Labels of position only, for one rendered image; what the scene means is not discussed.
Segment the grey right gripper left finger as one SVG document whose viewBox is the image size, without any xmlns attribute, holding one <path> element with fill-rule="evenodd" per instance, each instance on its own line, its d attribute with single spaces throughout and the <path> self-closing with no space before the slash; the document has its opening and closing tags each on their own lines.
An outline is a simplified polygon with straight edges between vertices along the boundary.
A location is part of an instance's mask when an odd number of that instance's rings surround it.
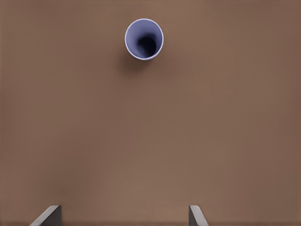
<svg viewBox="0 0 301 226">
<path fill-rule="evenodd" d="M 49 206 L 30 226 L 62 226 L 62 208 L 60 205 Z"/>
</svg>

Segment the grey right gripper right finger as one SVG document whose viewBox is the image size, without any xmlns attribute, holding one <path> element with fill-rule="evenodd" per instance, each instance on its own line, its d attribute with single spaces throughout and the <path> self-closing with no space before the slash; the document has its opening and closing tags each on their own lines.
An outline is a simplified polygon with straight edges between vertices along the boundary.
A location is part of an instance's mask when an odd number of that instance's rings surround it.
<svg viewBox="0 0 301 226">
<path fill-rule="evenodd" d="M 189 226 L 209 226 L 202 210 L 197 205 L 189 205 Z"/>
</svg>

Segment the blue cup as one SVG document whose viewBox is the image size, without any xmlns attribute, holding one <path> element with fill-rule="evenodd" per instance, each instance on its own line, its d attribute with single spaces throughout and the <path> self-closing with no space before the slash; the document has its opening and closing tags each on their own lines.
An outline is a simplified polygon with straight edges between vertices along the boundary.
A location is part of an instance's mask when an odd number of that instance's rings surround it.
<svg viewBox="0 0 301 226">
<path fill-rule="evenodd" d="M 164 34 L 159 24 L 148 18 L 133 21 L 125 33 L 125 46 L 134 58 L 149 61 L 162 50 Z"/>
</svg>

